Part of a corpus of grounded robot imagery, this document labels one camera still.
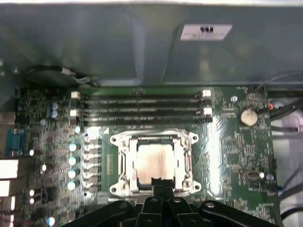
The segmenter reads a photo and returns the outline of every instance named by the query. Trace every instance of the white sticker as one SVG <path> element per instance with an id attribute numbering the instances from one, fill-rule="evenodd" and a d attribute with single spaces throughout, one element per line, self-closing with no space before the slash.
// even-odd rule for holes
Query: white sticker
<path id="1" fill-rule="evenodd" d="M 181 41 L 222 41 L 232 25 L 184 25 Z"/>

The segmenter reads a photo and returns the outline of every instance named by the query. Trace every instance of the silver screw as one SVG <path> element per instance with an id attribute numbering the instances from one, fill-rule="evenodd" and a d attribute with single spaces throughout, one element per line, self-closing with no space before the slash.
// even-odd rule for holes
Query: silver screw
<path id="1" fill-rule="evenodd" d="M 238 101 L 238 97 L 237 96 L 232 96 L 231 98 L 232 102 L 235 103 Z"/>
<path id="2" fill-rule="evenodd" d="M 152 198 L 151 199 L 151 202 L 157 202 L 158 200 L 157 200 L 157 198 Z"/>
<path id="3" fill-rule="evenodd" d="M 189 181 L 184 181 L 183 186 L 189 188 L 191 186 L 191 183 Z"/>
<path id="4" fill-rule="evenodd" d="M 205 206 L 207 206 L 208 208 L 214 208 L 214 204 L 211 203 L 211 202 L 207 202 L 207 203 L 205 204 Z"/>
<path id="5" fill-rule="evenodd" d="M 179 202 L 181 202 L 181 199 L 180 198 L 174 198 L 173 201 L 176 202 L 176 203 L 179 203 Z"/>
<path id="6" fill-rule="evenodd" d="M 125 148 L 125 147 L 128 147 L 128 142 L 127 142 L 127 141 L 123 141 L 123 142 L 122 142 L 122 147 L 124 147 L 124 148 Z"/>

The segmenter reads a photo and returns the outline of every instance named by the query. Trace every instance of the wire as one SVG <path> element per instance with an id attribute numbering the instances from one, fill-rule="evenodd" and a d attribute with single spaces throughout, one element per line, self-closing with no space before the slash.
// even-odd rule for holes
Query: wire
<path id="1" fill-rule="evenodd" d="M 278 127 L 271 126 L 272 131 L 280 131 L 280 132 L 298 132 L 298 128 L 296 127 Z"/>
<path id="2" fill-rule="evenodd" d="M 265 80 L 264 82 L 262 82 L 261 84 L 259 84 L 256 89 L 255 89 L 255 93 L 256 96 L 259 97 L 261 99 L 261 101 L 263 102 L 263 104 L 267 104 L 266 99 L 259 93 L 260 89 L 262 87 L 264 87 L 266 84 L 270 84 L 271 82 L 274 82 L 278 79 L 284 78 L 284 77 L 289 77 L 289 76 L 296 76 L 296 75 L 301 75 L 303 74 L 303 71 L 292 71 L 292 72 L 288 72 L 288 73 L 283 73 L 280 74 L 278 76 L 275 76 L 271 79 Z"/>
<path id="3" fill-rule="evenodd" d="M 28 76 L 33 73 L 38 73 L 41 71 L 54 71 L 59 72 L 61 74 L 65 74 L 68 76 L 72 76 L 72 78 L 78 83 L 78 84 L 88 84 L 91 87 L 98 87 L 98 85 L 91 81 L 91 78 L 88 76 L 85 76 L 81 73 L 77 73 L 76 71 L 73 71 L 71 69 L 62 67 L 62 66 L 48 66 L 48 65 L 34 65 L 24 70 L 22 73 L 22 76 L 25 80 L 35 83 L 28 79 Z"/>
<path id="4" fill-rule="evenodd" d="M 285 181 L 282 186 L 284 189 L 290 184 L 290 182 L 301 172 L 303 171 L 303 165 L 299 165 L 294 172 L 290 175 L 290 177 Z"/>
<path id="5" fill-rule="evenodd" d="M 303 183 L 300 183 L 286 191 L 284 191 L 281 195 L 279 195 L 279 201 L 282 201 L 292 195 L 295 195 L 299 192 L 302 192 L 303 191 Z"/>
<path id="6" fill-rule="evenodd" d="M 295 208 L 289 209 L 281 214 L 281 218 L 282 218 L 282 220 L 284 220 L 288 216 L 290 216 L 294 213 L 297 213 L 297 212 L 303 212 L 303 207 L 295 207 Z"/>
<path id="7" fill-rule="evenodd" d="M 272 110 L 269 114 L 270 116 L 270 120 L 271 121 L 275 121 L 278 120 L 280 118 L 283 118 L 291 113 L 293 113 L 294 111 L 300 109 L 303 107 L 303 99 L 298 99 L 286 106 L 283 106 L 277 110 Z"/>
<path id="8" fill-rule="evenodd" d="M 281 79 L 281 78 L 284 78 L 284 77 L 289 77 L 289 76 L 301 75 L 301 74 L 303 74 L 303 71 L 292 71 L 292 72 L 280 74 L 280 75 L 275 76 L 275 77 L 273 77 L 271 79 L 265 80 L 264 82 L 262 82 L 261 84 L 259 84 L 256 87 L 255 92 L 259 92 L 259 90 L 261 89 L 261 87 L 264 87 L 266 84 L 274 82 L 274 81 L 276 81 L 278 79 Z"/>

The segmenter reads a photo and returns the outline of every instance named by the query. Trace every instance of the motherboard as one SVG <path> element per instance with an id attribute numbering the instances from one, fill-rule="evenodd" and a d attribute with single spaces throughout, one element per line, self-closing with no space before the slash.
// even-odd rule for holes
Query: motherboard
<path id="1" fill-rule="evenodd" d="M 151 178 L 277 223 L 266 92 L 250 87 L 19 89 L 6 159 L 28 162 L 20 226 L 62 226 L 116 200 L 143 203 Z"/>

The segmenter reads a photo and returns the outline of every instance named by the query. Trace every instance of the green circuit board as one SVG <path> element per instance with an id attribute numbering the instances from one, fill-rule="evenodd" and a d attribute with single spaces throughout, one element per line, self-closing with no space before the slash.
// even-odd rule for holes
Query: green circuit board
<path id="1" fill-rule="evenodd" d="M 122 199 L 109 190 L 119 178 L 118 147 L 111 136 L 174 128 L 199 137 L 191 159 L 193 179 L 202 188 L 186 196 L 189 202 L 215 199 L 277 223 L 276 161 L 269 112 L 260 100 L 266 98 L 264 90 L 256 95 L 249 87 L 22 89 L 18 96 L 17 131 L 8 141 L 22 138 L 22 145 L 12 149 L 10 142 L 6 155 L 29 156 L 30 150 L 39 150 L 28 189 L 50 187 L 54 194 L 47 203 L 25 204 L 25 219 L 44 207 L 45 216 L 55 217 L 60 226 Z M 197 114 L 205 108 L 211 113 Z M 247 109 L 257 114 L 252 126 L 241 122 L 240 114 Z M 90 133 L 96 136 L 87 141 Z M 88 145 L 93 153 L 85 151 Z M 74 166 L 69 165 L 70 157 L 78 157 Z M 51 170 L 41 173 L 40 165 L 48 163 Z M 80 170 L 72 191 L 67 186 L 71 168 Z"/>

